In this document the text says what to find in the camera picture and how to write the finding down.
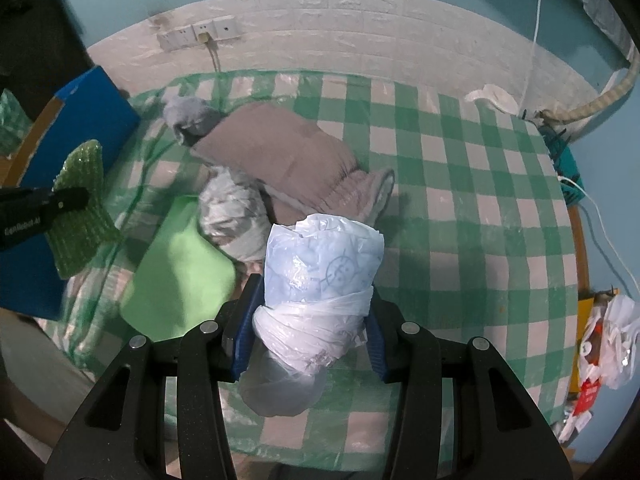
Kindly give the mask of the blue white plastic-wrapped bundle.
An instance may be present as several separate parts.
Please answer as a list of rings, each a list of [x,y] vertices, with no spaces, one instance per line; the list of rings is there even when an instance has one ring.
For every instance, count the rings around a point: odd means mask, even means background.
[[[244,403],[262,417],[297,416],[316,404],[329,368],[367,340],[383,234],[355,220],[311,214],[272,227],[256,335],[240,377]]]

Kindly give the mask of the small grey sock ball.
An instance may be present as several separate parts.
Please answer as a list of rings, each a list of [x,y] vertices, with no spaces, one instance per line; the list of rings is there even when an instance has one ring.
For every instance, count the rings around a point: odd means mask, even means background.
[[[197,96],[175,96],[165,105],[163,118],[177,142],[191,146],[209,134],[224,119],[224,114]]]

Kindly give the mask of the green bubble wrap piece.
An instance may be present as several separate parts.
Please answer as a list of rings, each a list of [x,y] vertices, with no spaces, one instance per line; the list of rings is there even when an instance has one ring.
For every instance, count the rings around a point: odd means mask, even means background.
[[[53,182],[61,214],[46,237],[62,280],[84,270],[102,246],[120,240],[120,231],[103,205],[103,189],[102,145],[89,140],[67,156]]]

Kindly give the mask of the red white plastic bag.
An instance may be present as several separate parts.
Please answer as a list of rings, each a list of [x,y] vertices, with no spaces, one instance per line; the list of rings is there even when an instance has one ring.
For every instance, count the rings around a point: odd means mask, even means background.
[[[639,365],[639,304],[617,290],[578,302],[577,344],[563,418],[554,433],[565,444],[592,419],[600,390],[615,390]]]

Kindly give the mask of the teal basket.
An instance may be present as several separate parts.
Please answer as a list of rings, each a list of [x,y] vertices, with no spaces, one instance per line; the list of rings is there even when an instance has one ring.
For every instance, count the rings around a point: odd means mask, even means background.
[[[553,168],[560,177],[561,191],[566,206],[577,205],[585,197],[585,194],[580,190],[582,177],[568,142],[563,136],[565,130],[556,132],[549,126],[542,126],[539,128],[539,132],[544,139],[544,144],[546,144]]]

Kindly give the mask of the silver foil sheet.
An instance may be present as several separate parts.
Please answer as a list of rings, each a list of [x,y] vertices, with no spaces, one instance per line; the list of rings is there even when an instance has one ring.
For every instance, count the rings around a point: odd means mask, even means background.
[[[626,25],[620,14],[614,9],[610,0],[578,0],[582,10],[588,15],[593,24],[615,44],[620,53],[631,62],[637,48],[631,39]]]

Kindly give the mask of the white wall socket strip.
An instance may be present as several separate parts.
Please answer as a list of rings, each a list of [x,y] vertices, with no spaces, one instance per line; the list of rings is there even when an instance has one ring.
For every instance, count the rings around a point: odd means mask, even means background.
[[[239,39],[242,32],[232,15],[183,25],[169,32],[159,32],[156,39],[165,52],[206,46],[216,41]]]

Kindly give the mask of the green checkered tablecloth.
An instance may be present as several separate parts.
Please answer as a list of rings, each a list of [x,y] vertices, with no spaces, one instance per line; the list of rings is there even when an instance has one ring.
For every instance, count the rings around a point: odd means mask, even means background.
[[[567,206],[530,122],[424,86],[311,72],[195,74],[131,99],[141,118],[105,185],[122,241],[70,280],[62,315],[42,321],[80,370],[101,375],[131,335],[120,298],[174,199],[208,169],[177,143],[162,111],[198,96],[228,113],[270,101],[344,141],[396,185],[376,227],[381,296],[434,335],[487,338],[548,422],[562,416],[576,342],[577,271]]]

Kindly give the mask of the grey white plastic-wrapped bundle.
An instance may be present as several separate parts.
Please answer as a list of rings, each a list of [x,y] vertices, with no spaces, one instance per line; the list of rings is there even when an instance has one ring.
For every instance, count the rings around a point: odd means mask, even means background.
[[[271,222],[256,181],[225,166],[210,170],[198,196],[200,233],[232,260],[264,260]]]

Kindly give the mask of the grey brown cloth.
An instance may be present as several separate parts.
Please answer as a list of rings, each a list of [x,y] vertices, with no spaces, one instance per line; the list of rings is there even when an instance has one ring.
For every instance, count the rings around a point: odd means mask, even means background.
[[[395,185],[393,169],[367,172],[343,141],[268,102],[240,106],[191,153],[257,181],[272,220],[281,224],[334,214],[372,226]]]

